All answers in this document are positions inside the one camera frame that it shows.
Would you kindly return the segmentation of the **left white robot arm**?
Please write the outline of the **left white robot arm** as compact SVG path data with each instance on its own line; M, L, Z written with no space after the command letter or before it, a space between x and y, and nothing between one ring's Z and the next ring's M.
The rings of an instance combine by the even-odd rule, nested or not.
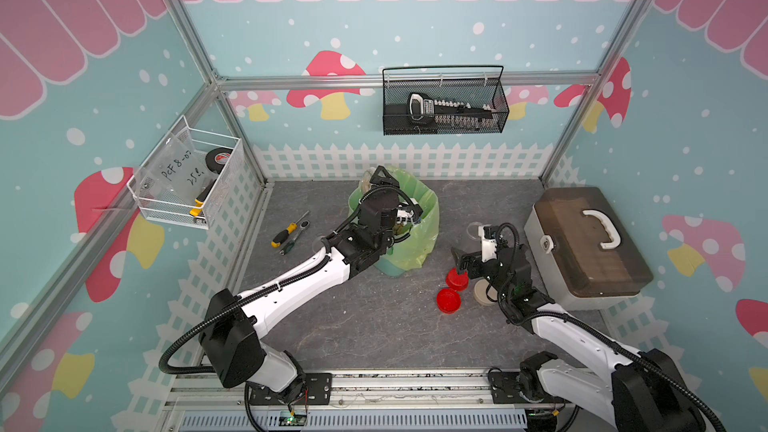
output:
M264 387L289 402L302 394L306 376L287 352L263 338L284 318L324 291L373 266L394 245L407 240L398 228L420 222L422 203L383 167L350 215L321 239L312 257L271 282L238 294L228 289L210 300L205 318L160 356L167 375L215 374L221 385Z

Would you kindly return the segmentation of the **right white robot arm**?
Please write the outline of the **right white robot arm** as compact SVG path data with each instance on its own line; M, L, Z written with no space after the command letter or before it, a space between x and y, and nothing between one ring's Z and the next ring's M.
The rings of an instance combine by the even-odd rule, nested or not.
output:
M666 353L624 345L535 288L529 273L515 267L522 249L512 224L482 226L478 233L478 251L452 248L457 273L487 280L507 323L555 344L580 364L573 367L549 352L529 357L518 373L523 399L562 398L618 431L724 430Z

